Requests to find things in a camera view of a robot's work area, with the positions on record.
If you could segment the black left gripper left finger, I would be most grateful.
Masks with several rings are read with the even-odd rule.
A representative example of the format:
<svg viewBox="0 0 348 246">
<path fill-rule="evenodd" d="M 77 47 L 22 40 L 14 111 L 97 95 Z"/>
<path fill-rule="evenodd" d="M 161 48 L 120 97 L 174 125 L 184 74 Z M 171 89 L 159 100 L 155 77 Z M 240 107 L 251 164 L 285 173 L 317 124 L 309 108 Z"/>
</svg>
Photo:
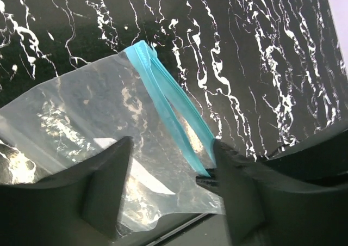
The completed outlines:
<svg viewBox="0 0 348 246">
<path fill-rule="evenodd" d="M 36 183 L 1 186 L 1 245 L 111 245 L 133 142 Z"/>
</svg>

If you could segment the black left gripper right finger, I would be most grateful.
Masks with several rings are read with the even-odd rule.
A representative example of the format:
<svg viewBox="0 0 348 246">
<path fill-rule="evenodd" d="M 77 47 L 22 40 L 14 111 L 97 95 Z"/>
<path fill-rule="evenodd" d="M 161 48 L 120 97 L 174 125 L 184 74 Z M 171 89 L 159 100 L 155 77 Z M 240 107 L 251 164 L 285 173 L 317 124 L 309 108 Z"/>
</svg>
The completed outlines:
<svg viewBox="0 0 348 246">
<path fill-rule="evenodd" d="M 347 245 L 347 131 L 267 162 L 219 140 L 213 151 L 216 167 L 196 183 L 221 197 L 231 245 Z"/>
</svg>

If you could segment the clear zip bag blue zipper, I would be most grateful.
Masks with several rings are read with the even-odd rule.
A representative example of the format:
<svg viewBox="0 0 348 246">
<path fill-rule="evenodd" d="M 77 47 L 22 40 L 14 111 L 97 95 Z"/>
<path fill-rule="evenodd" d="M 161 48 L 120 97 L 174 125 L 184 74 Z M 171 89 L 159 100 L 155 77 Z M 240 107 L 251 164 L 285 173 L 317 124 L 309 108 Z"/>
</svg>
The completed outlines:
<svg viewBox="0 0 348 246">
<path fill-rule="evenodd" d="M 196 184 L 215 164 L 214 135 L 185 91 L 139 41 L 41 83 L 1 108 L 1 183 L 34 183 L 133 141 L 120 222 L 133 231 L 173 213 L 221 214 Z"/>
</svg>

